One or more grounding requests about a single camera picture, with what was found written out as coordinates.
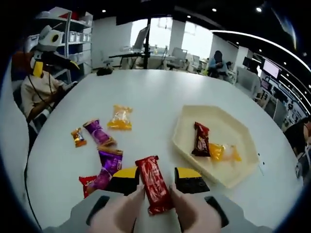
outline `white table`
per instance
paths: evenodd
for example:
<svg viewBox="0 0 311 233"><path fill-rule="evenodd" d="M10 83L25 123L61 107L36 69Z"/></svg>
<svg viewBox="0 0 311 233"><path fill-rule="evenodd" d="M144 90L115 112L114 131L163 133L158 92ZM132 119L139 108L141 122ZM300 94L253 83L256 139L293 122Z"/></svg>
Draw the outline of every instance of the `white table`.
<svg viewBox="0 0 311 233"><path fill-rule="evenodd" d="M109 132L124 150L123 167L149 155L159 155L169 185L174 167L191 167L172 147L172 135L184 104L217 105L245 124L265 165L233 189L208 182L244 209L245 217L275 228L287 215L302 189L294 167L297 159L273 120L231 84L190 73L164 70L117 70L111 75L84 78L57 106L41 129L30 154L28 190L43 228L58 226L83 199L79 176L97 175L100 160L95 142L83 131L87 145L75 148L71 131L99 118L105 128L113 105L133 108L131 132ZM146 198L136 232L178 232L174 211L149 217Z"/></svg>

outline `purple candy wrapper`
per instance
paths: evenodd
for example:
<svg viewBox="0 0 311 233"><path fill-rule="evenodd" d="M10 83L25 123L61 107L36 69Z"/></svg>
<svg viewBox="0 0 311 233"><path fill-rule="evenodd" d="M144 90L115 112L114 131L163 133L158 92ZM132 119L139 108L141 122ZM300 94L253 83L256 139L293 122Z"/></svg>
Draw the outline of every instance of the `purple candy wrapper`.
<svg viewBox="0 0 311 233"><path fill-rule="evenodd" d="M112 175L110 175L110 173L104 167L102 167L99 175L96 177L96 179L92 183L89 184L89 186L94 189L104 190L109 184L111 179L112 179Z"/></svg>
<svg viewBox="0 0 311 233"><path fill-rule="evenodd" d="M109 153L107 151L98 151L102 166L111 174L114 175L122 168L122 155Z"/></svg>
<svg viewBox="0 0 311 233"><path fill-rule="evenodd" d="M112 137L103 131L98 119L88 121L83 127L92 135L94 141L99 146L108 146L116 143Z"/></svg>

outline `plastic tray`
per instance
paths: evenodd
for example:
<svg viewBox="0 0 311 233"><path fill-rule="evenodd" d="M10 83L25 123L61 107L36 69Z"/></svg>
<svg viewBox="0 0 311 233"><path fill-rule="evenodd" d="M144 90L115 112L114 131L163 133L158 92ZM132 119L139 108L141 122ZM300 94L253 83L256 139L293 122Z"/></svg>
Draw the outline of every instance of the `plastic tray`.
<svg viewBox="0 0 311 233"><path fill-rule="evenodd" d="M209 157L192 155L196 121L210 129L210 143L236 145L242 161L216 162ZM202 175L227 188L234 187L250 175L259 163L248 128L216 106L184 106L175 128L173 144Z"/></svg>

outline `yellow candy wrapper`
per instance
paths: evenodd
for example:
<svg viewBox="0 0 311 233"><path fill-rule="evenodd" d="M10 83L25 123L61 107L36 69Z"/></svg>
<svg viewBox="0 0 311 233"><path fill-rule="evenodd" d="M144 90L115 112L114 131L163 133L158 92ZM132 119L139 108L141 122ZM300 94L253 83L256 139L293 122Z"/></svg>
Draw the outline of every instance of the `yellow candy wrapper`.
<svg viewBox="0 0 311 233"><path fill-rule="evenodd" d="M82 137L81 128L74 130L71 135L73 136L76 147L86 145L86 140Z"/></svg>
<svg viewBox="0 0 311 233"><path fill-rule="evenodd" d="M214 161L242 161L236 146L209 143L209 153Z"/></svg>
<svg viewBox="0 0 311 233"><path fill-rule="evenodd" d="M114 105L113 118L107 123L107 127L114 130L132 130L132 123L129 115L132 108Z"/></svg>

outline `hexagonal tray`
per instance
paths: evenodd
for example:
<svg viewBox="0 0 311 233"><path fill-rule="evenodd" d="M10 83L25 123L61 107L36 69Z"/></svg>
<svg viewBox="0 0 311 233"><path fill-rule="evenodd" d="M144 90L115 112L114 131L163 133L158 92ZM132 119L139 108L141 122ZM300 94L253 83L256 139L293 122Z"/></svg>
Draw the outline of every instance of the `hexagonal tray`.
<svg viewBox="0 0 311 233"><path fill-rule="evenodd" d="M194 122L210 129L209 142L236 145L241 162L212 161L191 154L195 141ZM173 143L197 170L227 188L237 185L251 174L259 163L255 144L246 126L216 106L185 105L175 128Z"/></svg>

